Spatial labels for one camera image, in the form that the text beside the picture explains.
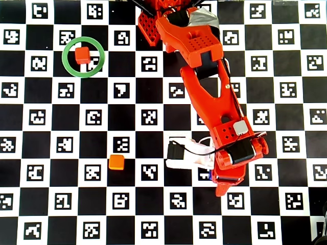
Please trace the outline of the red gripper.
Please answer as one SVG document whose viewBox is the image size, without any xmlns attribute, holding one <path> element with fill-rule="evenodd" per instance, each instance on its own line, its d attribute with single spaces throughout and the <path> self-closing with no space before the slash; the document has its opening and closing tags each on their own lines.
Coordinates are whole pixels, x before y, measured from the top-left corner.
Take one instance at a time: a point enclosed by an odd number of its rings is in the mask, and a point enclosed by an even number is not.
<svg viewBox="0 0 327 245">
<path fill-rule="evenodd" d="M 216 196 L 224 196 L 228 189 L 229 184 L 239 184 L 244 180 L 246 175 L 246 165 L 242 165 L 236 168 L 230 168 L 227 170 L 222 170 L 219 168 L 218 164 L 215 163 L 214 169 L 212 170 L 212 181 L 217 183 Z"/>
</svg>

